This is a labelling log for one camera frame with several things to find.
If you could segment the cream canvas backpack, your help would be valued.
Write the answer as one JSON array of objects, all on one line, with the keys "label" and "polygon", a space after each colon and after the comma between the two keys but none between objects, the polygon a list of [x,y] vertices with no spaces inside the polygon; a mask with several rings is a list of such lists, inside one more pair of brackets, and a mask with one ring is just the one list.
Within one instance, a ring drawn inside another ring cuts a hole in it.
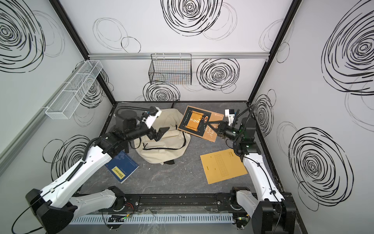
[{"label": "cream canvas backpack", "polygon": [[136,152],[151,164],[164,164],[181,157],[191,141],[190,134],[178,130],[182,118],[182,113],[177,109],[163,109],[153,128],[169,127],[169,130],[159,141],[151,140],[148,136],[135,139],[133,144]]}]

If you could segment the brown black scroll book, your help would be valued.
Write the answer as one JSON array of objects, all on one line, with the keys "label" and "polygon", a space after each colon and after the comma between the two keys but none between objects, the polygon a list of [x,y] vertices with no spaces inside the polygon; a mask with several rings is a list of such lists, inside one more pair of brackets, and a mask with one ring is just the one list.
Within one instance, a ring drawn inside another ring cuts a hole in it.
[{"label": "brown black scroll book", "polygon": [[201,139],[215,142],[218,135],[213,129],[217,128],[218,124],[213,122],[223,119],[223,114],[187,106],[177,129]]}]

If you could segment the yellow grid exercise book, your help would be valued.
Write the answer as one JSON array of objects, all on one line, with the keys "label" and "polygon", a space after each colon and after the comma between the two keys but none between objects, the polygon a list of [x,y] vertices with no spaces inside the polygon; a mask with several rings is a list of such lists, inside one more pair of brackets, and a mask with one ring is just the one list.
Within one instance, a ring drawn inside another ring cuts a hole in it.
[{"label": "yellow grid exercise book", "polygon": [[208,184],[248,174],[240,158],[232,149],[200,156]]}]

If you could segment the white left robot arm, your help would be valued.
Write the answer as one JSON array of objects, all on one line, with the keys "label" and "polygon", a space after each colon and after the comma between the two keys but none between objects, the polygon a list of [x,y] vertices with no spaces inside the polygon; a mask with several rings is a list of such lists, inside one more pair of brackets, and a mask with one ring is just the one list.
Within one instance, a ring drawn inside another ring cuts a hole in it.
[{"label": "white left robot arm", "polygon": [[102,209],[122,211],[128,202],[125,194],[115,186],[101,192],[75,197],[75,193],[98,169],[128,148],[129,141],[142,136],[159,141],[167,127],[155,130],[153,123],[162,111],[147,111],[142,119],[133,117],[135,127],[118,126],[100,137],[92,139],[84,150],[82,159],[63,175],[43,189],[32,189],[25,196],[33,215],[48,234],[57,234],[80,216]]}]

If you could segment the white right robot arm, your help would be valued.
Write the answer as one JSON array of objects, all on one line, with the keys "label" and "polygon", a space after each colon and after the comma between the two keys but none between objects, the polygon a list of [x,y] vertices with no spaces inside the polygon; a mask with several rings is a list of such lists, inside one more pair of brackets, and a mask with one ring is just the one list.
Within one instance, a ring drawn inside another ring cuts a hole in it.
[{"label": "white right robot arm", "polygon": [[236,203],[251,218],[255,234],[292,234],[295,231],[296,206],[285,200],[266,170],[260,148],[255,142],[256,121],[244,119],[239,129],[227,121],[216,122],[214,131],[232,141],[234,153],[240,158],[252,179],[255,193],[235,192]]}]

